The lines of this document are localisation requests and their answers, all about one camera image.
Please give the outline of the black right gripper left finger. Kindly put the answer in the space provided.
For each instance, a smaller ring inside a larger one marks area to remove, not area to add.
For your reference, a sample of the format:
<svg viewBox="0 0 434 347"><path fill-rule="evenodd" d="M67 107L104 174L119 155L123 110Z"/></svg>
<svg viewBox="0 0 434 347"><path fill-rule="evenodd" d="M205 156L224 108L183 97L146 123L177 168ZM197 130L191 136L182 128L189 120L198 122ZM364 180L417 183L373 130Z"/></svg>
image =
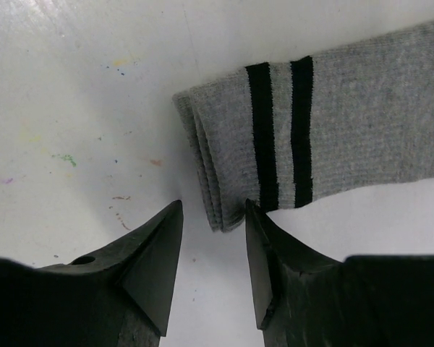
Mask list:
<svg viewBox="0 0 434 347"><path fill-rule="evenodd" d="M182 228L177 200L69 264L34 268L0 258L0 346L157 346Z"/></svg>

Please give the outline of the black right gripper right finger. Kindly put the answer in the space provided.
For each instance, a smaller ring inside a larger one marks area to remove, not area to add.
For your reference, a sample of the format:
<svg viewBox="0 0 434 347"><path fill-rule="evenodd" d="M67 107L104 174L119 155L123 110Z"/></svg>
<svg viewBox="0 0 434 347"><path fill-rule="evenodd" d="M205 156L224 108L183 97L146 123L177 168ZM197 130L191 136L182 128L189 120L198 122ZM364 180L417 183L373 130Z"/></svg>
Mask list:
<svg viewBox="0 0 434 347"><path fill-rule="evenodd" d="M245 206L266 346L434 346L434 255L327 257Z"/></svg>

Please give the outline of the grey sock with black stripes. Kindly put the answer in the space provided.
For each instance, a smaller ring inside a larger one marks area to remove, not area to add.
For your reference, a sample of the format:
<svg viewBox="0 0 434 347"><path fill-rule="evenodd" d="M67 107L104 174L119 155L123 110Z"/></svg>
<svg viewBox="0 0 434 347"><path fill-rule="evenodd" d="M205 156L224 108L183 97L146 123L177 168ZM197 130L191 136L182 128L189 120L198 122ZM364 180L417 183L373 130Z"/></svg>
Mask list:
<svg viewBox="0 0 434 347"><path fill-rule="evenodd" d="M173 97L210 227L350 189L434 178L434 21Z"/></svg>

